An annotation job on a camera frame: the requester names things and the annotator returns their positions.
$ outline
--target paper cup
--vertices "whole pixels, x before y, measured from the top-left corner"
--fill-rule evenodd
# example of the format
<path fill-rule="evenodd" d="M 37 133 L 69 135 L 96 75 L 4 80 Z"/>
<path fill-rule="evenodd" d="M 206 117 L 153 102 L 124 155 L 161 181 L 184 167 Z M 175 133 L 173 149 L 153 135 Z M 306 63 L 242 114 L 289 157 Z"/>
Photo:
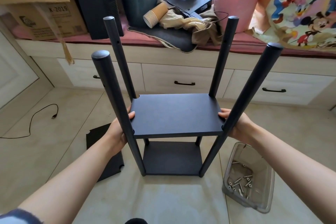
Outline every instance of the paper cup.
<path fill-rule="evenodd" d="M 156 24 L 159 23 L 159 20 L 168 12 L 167 5 L 163 2 L 158 4 L 152 10 L 149 10 L 144 16 L 143 19 L 147 26 L 153 28 Z"/>

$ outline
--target person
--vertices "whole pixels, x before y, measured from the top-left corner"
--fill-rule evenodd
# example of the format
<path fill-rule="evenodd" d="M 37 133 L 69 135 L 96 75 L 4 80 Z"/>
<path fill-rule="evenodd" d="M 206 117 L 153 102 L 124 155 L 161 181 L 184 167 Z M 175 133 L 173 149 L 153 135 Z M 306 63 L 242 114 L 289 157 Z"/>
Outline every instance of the person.
<path fill-rule="evenodd" d="M 221 109 L 218 115 L 227 118 L 230 111 Z M 129 113 L 130 119 L 134 116 L 134 112 Z M 334 171 L 254 124 L 244 113 L 229 136 L 256 149 L 323 223 L 336 223 Z M 125 144 L 125 135 L 115 119 L 106 134 L 77 160 L 34 192 L 17 209 L 0 216 L 0 224 L 72 223 L 107 162 Z M 127 223 L 146 222 L 132 219 Z"/>

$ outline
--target tile floor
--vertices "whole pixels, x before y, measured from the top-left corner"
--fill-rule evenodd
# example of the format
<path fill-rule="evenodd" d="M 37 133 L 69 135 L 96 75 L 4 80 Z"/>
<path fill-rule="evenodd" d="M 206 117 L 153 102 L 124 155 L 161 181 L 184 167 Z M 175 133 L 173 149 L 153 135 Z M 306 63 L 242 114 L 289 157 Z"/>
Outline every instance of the tile floor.
<path fill-rule="evenodd" d="M 86 150 L 85 134 L 111 122 L 114 112 L 101 91 L 55 88 L 4 136 L 26 135 L 32 114 L 42 107 L 31 126 L 31 136 L 0 139 L 0 212 L 17 206 L 28 195 L 63 170 Z M 231 108 L 232 103 L 221 102 Z M 326 110 L 250 104 L 249 117 L 285 142 L 336 170 L 336 116 Z M 195 140 L 177 138 L 174 140 Z M 201 143 L 204 159 L 214 137 Z M 74 223 L 125 223 L 144 218 L 164 223 L 320 223 L 276 175 L 270 213 L 244 208 L 221 192 L 222 172 L 236 140 L 228 138 L 206 175 L 198 177 L 142 177 L 128 146 L 125 167 L 118 175 L 96 184 Z M 138 140 L 140 151 L 144 143 Z"/>

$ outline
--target beige cloth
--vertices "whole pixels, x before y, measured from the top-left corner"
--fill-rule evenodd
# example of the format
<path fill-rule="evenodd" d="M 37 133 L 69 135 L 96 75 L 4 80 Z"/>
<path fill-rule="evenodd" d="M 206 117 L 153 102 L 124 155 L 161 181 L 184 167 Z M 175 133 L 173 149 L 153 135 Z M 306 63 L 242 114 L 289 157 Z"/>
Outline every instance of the beige cloth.
<path fill-rule="evenodd" d="M 159 21 L 160 26 L 167 28 L 183 28 L 192 31 L 191 42 L 198 45 L 206 45 L 211 39 L 214 45 L 222 42 L 222 30 L 218 23 L 213 8 L 200 14 L 202 20 L 198 18 L 183 18 L 178 8 L 173 7 Z"/>

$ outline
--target sleeve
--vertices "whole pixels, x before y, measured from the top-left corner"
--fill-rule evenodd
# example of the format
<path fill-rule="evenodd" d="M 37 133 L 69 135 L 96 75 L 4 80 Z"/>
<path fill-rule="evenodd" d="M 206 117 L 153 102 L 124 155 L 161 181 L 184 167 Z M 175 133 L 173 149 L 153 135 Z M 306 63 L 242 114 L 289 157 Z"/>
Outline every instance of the sleeve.
<path fill-rule="evenodd" d="M 0 224 L 42 224 L 36 216 L 22 210 L 14 209 L 6 214 L 0 215 Z"/>

